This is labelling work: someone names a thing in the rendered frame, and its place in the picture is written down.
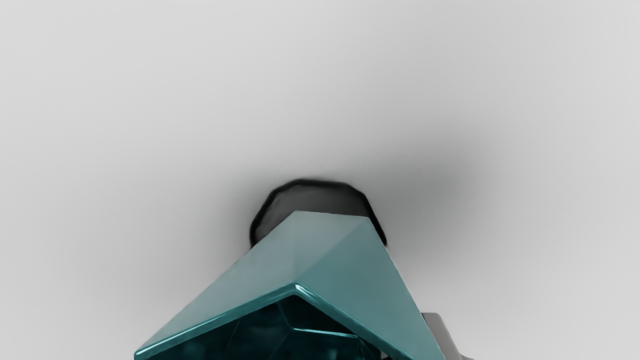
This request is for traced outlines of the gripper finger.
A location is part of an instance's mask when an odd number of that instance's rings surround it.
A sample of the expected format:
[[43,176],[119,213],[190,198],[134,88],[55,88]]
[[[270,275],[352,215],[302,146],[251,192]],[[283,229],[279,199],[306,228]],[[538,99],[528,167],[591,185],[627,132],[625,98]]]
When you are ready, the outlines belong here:
[[445,360],[474,360],[459,352],[450,331],[439,313],[423,312],[422,317],[438,344],[439,350],[441,350],[444,355]]

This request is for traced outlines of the teal faceted mug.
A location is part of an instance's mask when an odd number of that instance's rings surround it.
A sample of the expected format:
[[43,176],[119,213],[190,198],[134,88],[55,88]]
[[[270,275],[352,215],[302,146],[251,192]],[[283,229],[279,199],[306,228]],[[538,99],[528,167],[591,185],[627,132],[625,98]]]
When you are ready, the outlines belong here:
[[297,210],[134,360],[445,360],[370,219]]

